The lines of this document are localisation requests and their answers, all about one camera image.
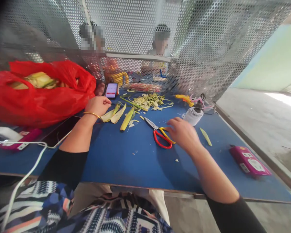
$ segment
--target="spool of string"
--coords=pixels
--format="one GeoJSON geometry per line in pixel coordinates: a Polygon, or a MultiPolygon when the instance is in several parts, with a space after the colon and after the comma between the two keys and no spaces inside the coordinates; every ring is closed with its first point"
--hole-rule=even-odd
{"type": "Polygon", "coordinates": [[[204,112],[199,107],[192,107],[185,114],[182,114],[182,119],[195,126],[203,115],[204,112]]]}

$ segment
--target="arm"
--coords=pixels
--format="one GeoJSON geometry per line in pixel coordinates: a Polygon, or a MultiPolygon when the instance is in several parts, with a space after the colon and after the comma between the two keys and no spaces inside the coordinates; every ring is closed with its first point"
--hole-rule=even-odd
{"type": "MultiPolygon", "coordinates": [[[[89,100],[85,111],[102,116],[111,106],[111,101],[103,96],[89,100]]],[[[39,181],[57,181],[75,189],[81,180],[87,153],[90,148],[93,125],[98,117],[85,114],[74,126],[71,133],[55,152],[39,181]]]]}
{"type": "Polygon", "coordinates": [[[200,143],[196,130],[181,118],[168,121],[165,127],[172,139],[194,162],[211,212],[221,232],[266,233],[249,206],[200,143]]]}

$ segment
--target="green wall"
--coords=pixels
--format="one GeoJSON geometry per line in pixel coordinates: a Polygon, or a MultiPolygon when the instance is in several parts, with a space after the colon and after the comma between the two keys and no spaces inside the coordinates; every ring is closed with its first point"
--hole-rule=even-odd
{"type": "Polygon", "coordinates": [[[281,25],[230,86],[281,91],[291,84],[291,25],[281,25]]]}

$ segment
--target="white cable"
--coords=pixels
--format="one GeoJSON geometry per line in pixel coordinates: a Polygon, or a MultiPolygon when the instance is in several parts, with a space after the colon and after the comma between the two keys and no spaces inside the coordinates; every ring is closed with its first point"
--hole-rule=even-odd
{"type": "Polygon", "coordinates": [[[28,143],[28,144],[42,144],[44,145],[44,148],[41,150],[37,160],[36,160],[36,163],[35,165],[33,165],[32,169],[21,179],[21,181],[15,186],[15,188],[13,189],[13,192],[11,194],[11,197],[10,197],[10,201],[9,201],[9,206],[8,206],[8,209],[5,213],[5,216],[4,216],[4,219],[3,219],[3,222],[2,222],[2,225],[1,225],[1,229],[0,229],[0,232],[4,232],[5,230],[5,227],[7,225],[7,221],[9,219],[9,216],[10,216],[10,213],[11,213],[11,210],[12,210],[12,206],[13,206],[13,203],[14,203],[14,199],[15,199],[15,196],[16,196],[16,192],[18,190],[18,188],[21,186],[21,184],[25,181],[25,179],[27,179],[28,176],[30,176],[30,174],[36,169],[38,163],[40,162],[41,160],[41,157],[42,157],[42,154],[44,153],[44,151],[46,150],[47,148],[47,144],[45,142],[11,142],[9,141],[8,143],[18,143],[18,144],[23,144],[23,143],[28,143]]]}

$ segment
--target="concrete floor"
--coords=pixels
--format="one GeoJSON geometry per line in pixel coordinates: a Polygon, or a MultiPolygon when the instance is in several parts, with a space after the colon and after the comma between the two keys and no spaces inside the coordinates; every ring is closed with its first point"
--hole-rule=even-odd
{"type": "MultiPolygon", "coordinates": [[[[206,200],[165,197],[170,225],[176,233],[219,233],[206,200]]],[[[249,202],[268,233],[291,233],[291,204],[249,202]]]]}
{"type": "Polygon", "coordinates": [[[279,160],[291,172],[291,97],[229,88],[217,105],[263,152],[279,160]]]}

